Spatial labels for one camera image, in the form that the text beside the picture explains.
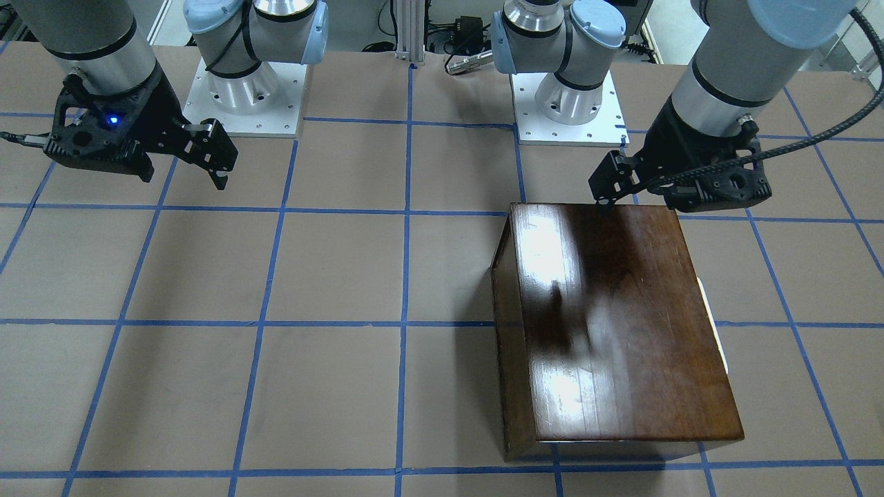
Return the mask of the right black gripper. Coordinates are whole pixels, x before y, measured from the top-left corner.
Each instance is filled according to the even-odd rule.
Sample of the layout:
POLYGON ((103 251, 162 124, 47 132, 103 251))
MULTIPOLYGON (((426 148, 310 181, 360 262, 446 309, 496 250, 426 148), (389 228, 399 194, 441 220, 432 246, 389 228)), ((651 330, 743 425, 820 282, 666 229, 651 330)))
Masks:
POLYGON ((71 70, 58 95, 55 121, 42 150, 62 166, 129 174, 150 182, 149 153, 177 155, 224 190, 239 151, 217 119, 188 124, 161 66, 117 95, 91 93, 71 70))

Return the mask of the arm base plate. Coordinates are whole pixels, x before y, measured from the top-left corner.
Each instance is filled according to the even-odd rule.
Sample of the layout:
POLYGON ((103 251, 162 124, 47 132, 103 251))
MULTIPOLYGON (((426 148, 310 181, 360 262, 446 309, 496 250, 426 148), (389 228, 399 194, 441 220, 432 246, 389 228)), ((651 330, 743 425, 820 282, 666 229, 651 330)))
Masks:
POLYGON ((612 73, 600 87, 566 87, 552 73, 511 75, 522 145, 610 147, 628 145, 628 131, 612 73))
POLYGON ((231 137, 297 138, 310 66, 263 62, 239 79, 205 67, 201 59, 183 106, 190 122, 214 117, 231 137))

